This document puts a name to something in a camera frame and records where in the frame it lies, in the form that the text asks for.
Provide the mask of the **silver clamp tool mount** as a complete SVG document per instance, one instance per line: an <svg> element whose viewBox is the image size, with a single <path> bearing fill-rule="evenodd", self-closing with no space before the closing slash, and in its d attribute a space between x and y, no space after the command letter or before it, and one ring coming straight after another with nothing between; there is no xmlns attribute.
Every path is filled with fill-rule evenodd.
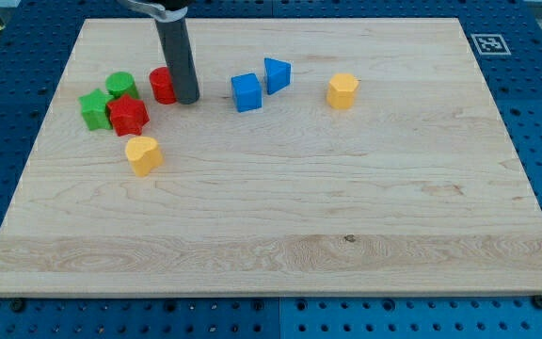
<svg viewBox="0 0 542 339"><path fill-rule="evenodd" d="M131 11L147 14L158 22L176 22L183 19L188 8L183 7L175 10L166 9L162 4L137 0L117 0L117 2Z"/></svg>

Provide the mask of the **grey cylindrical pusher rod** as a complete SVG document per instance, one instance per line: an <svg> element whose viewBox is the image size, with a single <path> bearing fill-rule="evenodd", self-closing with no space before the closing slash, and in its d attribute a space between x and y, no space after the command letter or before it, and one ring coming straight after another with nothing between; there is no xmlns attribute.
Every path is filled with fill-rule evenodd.
<svg viewBox="0 0 542 339"><path fill-rule="evenodd" d="M199 82L185 18L155 22L176 100L191 105L199 99Z"/></svg>

